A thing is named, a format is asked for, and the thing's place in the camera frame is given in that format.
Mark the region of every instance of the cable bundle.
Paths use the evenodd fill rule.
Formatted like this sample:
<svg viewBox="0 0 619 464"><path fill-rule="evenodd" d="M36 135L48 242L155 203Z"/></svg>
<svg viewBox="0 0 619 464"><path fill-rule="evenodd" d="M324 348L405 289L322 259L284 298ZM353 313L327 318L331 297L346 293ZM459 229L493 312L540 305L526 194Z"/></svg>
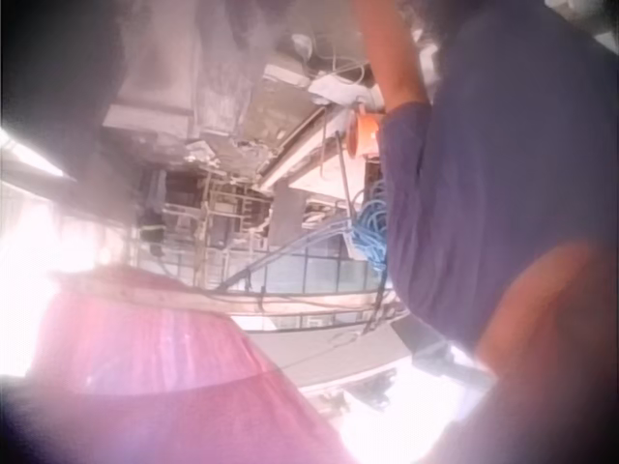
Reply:
<svg viewBox="0 0 619 464"><path fill-rule="evenodd" d="M387 263L387 202L384 181L369 190L369 200L352 224L352 243L382 273Z"/></svg>

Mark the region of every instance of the pink fabric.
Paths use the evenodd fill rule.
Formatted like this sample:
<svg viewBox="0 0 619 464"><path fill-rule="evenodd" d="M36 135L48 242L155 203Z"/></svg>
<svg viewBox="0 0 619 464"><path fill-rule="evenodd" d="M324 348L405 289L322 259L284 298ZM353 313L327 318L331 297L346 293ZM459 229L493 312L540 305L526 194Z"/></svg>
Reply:
<svg viewBox="0 0 619 464"><path fill-rule="evenodd" d="M61 292L30 378L36 423L67 462L353 462L330 424L219 315Z"/></svg>

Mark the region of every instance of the wire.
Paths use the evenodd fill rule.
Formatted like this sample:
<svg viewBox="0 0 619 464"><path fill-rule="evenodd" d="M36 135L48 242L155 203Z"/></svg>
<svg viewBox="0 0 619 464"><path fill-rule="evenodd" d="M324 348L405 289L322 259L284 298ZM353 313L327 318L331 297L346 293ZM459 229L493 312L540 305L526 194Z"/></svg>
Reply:
<svg viewBox="0 0 619 464"><path fill-rule="evenodd" d="M355 209L350 201L350 189L348 188L348 177L346 176L346 163L344 162L344 152L341 149L341 140L339 138L339 131L336 130L336 143L338 145L338 158L339 158L339 170L341 171L341 181L344 187L344 196L346 197L346 211L348 212L348 219L354 220Z"/></svg>
<svg viewBox="0 0 619 464"><path fill-rule="evenodd" d="M220 286L218 287L218 290L226 290L227 288L234 285L239 280L245 278L248 274L254 273L255 271L267 266L273 261L280 259L285 254L289 254L302 247L310 247L311 245L320 243L328 239L329 237L333 237L340 233L346 232L348 228L349 226L348 226L347 218L334 220L333 222L328 224L325 228L317 229L312 232L309 232L307 235L304 235L296 240L293 240L292 242L289 242L287 245L283 246L282 248L276 251L273 251L271 253L268 253L264 257L249 264L245 269L239 271L235 275L232 275L231 277L226 279L224 282L222 282Z"/></svg>
<svg viewBox="0 0 619 464"><path fill-rule="evenodd" d="M312 353L311 355L305 356L304 358L301 358L301 359L299 359L297 361L293 361L293 362L291 362L289 364L286 364L286 365L283 365L281 367L278 366L278 369L279 370L285 370L285 369L288 369L290 367L294 367L295 365L306 363L307 361L314 360L314 359L316 359L316 358L318 358L320 356L323 356L323 355L326 355L328 353L331 353L332 351L335 351L338 348L342 348L342 347L344 347L346 345L350 345L351 343L354 343L355 341L359 340L364 335L363 333L356 333L356 334L357 334L357 336L351 338L350 340L346 340L343 343L339 343L337 345L330 346L329 348L327 348L325 350L317 351L315 353Z"/></svg>
<svg viewBox="0 0 619 464"><path fill-rule="evenodd" d="M202 295L206 298L209 298L211 300L215 300L218 302L222 302L222 303L239 303L238 299L232 299L232 298L223 298L222 296L220 296L220 294L213 294L211 292L205 292L205 291L196 291L195 293L198 293L199 295ZM251 297L247 294L239 294L240 297ZM343 304L328 304L328 303L315 303L315 302L310 302L310 301L306 301L303 300L303 298L307 298L307 297L291 297L291 296L287 296L287 295L277 295L274 296L272 298L278 298L278 299L283 299L285 300L284 302L282 301L277 301L277 302L270 302L268 300L263 300L262 303L264 305L289 305L290 303L303 303L306 305L312 305L312 306L318 306L318 307L325 307L327 309L350 309L351 311L365 311L368 309L372 309L372 306L369 304L365 304L365 305L361 305L361 306L347 306L347 305L343 305Z"/></svg>
<svg viewBox="0 0 619 464"><path fill-rule="evenodd" d="M376 271L382 273L387 269L387 202L384 181L378 181L370 188L369 201L352 224L351 240Z"/></svg>
<svg viewBox="0 0 619 464"><path fill-rule="evenodd" d="M374 311L368 319L368 323L364 327L362 334L367 334L368 332L373 331L380 324L381 319L385 315L385 309L381 314L381 317L378 316L378 311L383 307L383 296L385 295L385 285L387 284L387 269L385 269L380 277L380 285L378 286L378 290L376 291L376 302L374 303Z"/></svg>
<svg viewBox="0 0 619 464"><path fill-rule="evenodd" d="M317 40L317 36L314 33L313 29L311 30L311 43L313 45L313 51L314 54L318 57L321 58L323 60L331 60L331 73L332 74L339 74L339 73L344 73L345 71L343 71L342 69L338 69L338 59L340 60L344 60L344 61L348 61L350 62L353 66L350 70L347 71L352 71L352 70L356 70L358 69L360 71L360 75L357 78L356 81L354 82L349 82L348 80L342 79L341 77L337 76L339 82L345 84L345 85L358 85L360 84L364 78L366 77L366 62L360 62L359 60L355 59L355 58L351 58L349 56L343 56L340 55L338 56L337 54L337 50L336 50L336 45L334 44L333 41L327 41L329 42L329 45L331 46L331 50L332 50L332 54L331 56L325 56L322 55L320 53L318 53L318 40ZM332 35L330 34L322 34L320 37L332 37Z"/></svg>

